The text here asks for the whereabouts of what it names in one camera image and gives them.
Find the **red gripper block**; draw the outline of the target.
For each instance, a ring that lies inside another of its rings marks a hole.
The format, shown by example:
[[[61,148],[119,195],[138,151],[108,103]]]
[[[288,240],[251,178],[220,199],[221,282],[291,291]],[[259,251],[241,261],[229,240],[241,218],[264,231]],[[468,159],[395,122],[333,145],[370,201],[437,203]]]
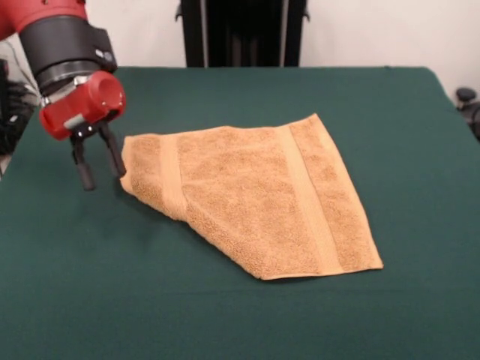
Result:
[[[84,191],[93,191],[96,188],[95,180],[85,159],[86,136],[76,129],[83,125],[92,129],[97,122],[111,121],[122,115],[126,107],[126,94],[120,81],[102,70],[94,72],[83,82],[75,82],[73,86],[74,89],[64,97],[42,107],[40,123],[56,140],[70,137],[73,162],[82,188]],[[106,122],[100,124],[99,134],[106,143],[113,175],[120,179],[126,169],[116,136]]]

